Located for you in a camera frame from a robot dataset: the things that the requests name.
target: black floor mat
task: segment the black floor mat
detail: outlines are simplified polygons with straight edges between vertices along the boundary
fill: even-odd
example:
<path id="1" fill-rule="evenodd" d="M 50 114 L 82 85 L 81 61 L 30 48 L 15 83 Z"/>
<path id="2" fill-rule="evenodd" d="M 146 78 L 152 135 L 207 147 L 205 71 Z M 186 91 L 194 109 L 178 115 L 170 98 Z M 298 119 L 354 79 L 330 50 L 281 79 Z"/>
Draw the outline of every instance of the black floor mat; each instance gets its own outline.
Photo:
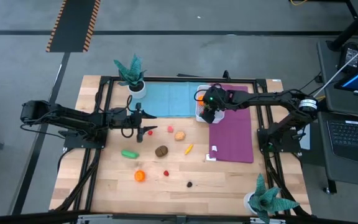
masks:
<path id="1" fill-rule="evenodd" d="M 100 0 L 64 0 L 47 52 L 87 52 L 99 7 Z"/>

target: toy orange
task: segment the toy orange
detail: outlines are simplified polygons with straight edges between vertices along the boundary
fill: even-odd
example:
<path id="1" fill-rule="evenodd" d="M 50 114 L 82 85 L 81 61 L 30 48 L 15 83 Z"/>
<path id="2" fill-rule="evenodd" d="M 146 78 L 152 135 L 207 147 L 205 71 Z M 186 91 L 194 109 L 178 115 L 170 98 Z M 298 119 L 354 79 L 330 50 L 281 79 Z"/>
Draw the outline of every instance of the toy orange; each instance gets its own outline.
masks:
<path id="1" fill-rule="evenodd" d="M 204 97 L 204 95 L 201 95 L 201 96 L 199 96 L 199 97 L 197 98 L 197 100 L 203 100 L 203 97 Z M 199 101 L 198 104 L 199 104 L 200 106 L 204 106 L 204 102 L 202 102 L 202 101 Z"/>
<path id="2" fill-rule="evenodd" d="M 145 178 L 146 178 L 146 174 L 144 171 L 138 170 L 135 172 L 135 180 L 136 181 L 142 182 L 142 181 L 144 181 Z"/>

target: green cucumber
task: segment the green cucumber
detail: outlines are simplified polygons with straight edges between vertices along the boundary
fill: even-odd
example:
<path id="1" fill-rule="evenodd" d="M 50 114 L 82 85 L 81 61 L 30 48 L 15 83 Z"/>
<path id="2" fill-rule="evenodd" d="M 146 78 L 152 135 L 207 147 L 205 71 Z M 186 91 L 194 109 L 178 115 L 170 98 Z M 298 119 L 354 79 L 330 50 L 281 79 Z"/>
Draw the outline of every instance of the green cucumber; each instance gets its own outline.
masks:
<path id="1" fill-rule="evenodd" d="M 131 151 L 128 151 L 128 150 L 122 150 L 121 155 L 126 157 L 126 158 L 130 158 L 130 159 L 136 159 L 136 158 L 139 157 L 139 153 L 131 152 Z"/>

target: blue cloth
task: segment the blue cloth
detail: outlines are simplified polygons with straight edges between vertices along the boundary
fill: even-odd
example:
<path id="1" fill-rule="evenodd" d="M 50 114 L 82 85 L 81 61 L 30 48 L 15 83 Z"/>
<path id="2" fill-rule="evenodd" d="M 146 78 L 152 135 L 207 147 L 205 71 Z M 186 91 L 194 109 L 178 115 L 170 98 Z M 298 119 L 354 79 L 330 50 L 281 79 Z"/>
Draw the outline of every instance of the blue cloth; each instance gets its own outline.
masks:
<path id="1" fill-rule="evenodd" d="M 206 83 L 194 82 L 148 82 L 146 96 L 142 99 L 132 99 L 131 107 L 142 103 L 142 109 L 157 117 L 194 117 L 196 116 L 196 101 L 194 94 L 197 87 Z"/>

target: laptop keyboard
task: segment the laptop keyboard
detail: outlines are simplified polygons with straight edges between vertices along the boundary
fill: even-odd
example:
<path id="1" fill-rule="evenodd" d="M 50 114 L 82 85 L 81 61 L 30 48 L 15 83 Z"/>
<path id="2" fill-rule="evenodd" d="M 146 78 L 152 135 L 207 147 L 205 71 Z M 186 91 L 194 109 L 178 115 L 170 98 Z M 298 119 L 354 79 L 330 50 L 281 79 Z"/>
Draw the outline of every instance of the laptop keyboard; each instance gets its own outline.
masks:
<path id="1" fill-rule="evenodd" d="M 327 122 L 332 144 L 358 147 L 358 124 L 345 121 Z"/>

